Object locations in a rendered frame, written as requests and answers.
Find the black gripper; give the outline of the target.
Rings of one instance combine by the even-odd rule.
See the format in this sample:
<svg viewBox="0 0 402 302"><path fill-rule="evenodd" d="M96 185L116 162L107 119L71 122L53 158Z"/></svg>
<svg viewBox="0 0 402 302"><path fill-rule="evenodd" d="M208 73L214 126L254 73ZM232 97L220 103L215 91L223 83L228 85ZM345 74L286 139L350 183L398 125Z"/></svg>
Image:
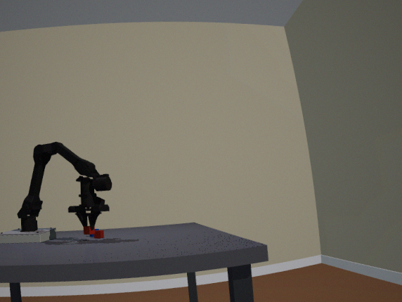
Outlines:
<svg viewBox="0 0 402 302"><path fill-rule="evenodd" d="M96 219L101 214L101 211L110 210L110 207L107 204L95 204L95 196L96 194L94 194L94 192L81 192L79 197L81 197L82 204L79 204L79 206L69 206L68 208L69 212L76 213L83 227L88 226L87 217L89 217L89 225L91 230L94 229ZM91 211L91 213L86 214L86 211Z"/></svg>

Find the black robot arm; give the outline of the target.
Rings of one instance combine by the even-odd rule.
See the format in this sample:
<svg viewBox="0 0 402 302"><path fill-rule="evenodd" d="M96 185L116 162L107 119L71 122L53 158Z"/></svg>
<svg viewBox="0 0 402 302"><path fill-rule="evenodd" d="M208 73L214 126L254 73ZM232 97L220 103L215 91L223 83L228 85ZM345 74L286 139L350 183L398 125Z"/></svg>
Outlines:
<svg viewBox="0 0 402 302"><path fill-rule="evenodd" d="M77 179L77 181L81 182L81 192L94 192L94 189L99 192L111 190L112 182L109 174L100 175L92 162L78 157L62 143L54 142L37 145L33 152L34 170L30 182L30 191L17 214L18 218L21 218L21 232L38 230L36 217L39 216L43 203L43 201L40 201L39 193L44 169L50 161L51 155L56 155L57 153L70 162L80 175L87 176L80 176ZM93 179L89 177L93 177Z"/></svg>

